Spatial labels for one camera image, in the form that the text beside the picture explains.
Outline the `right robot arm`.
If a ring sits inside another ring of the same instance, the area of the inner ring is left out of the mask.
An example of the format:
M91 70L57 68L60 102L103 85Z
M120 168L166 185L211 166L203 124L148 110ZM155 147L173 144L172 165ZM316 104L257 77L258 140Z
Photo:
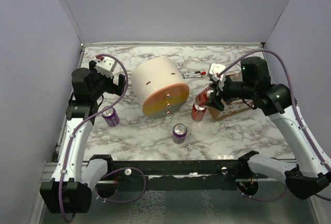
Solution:
M286 185L297 198L309 198L330 185L330 158L322 151L306 126L290 89L271 82L266 60L251 56L240 62L241 81L232 81L225 75L227 67L211 64L208 76L210 86L207 105L223 110L233 99L252 100L278 128L295 156L296 163L268 158L250 151L238 159L237 171L249 178L262 174Z

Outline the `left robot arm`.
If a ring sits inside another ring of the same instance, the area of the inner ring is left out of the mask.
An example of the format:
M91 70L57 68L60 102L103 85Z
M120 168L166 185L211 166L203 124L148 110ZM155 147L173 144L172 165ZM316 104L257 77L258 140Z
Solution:
M113 72L117 65L124 67L117 58L99 54L87 68L78 68L71 74L72 95L66 109L66 134L62 153L48 182L40 185L40 194L52 214L87 213L92 202L92 190L100 179L114 175L110 155L96 155L83 167L85 147L99 110L98 100L105 93L124 97L128 88L128 73L123 69L118 82Z

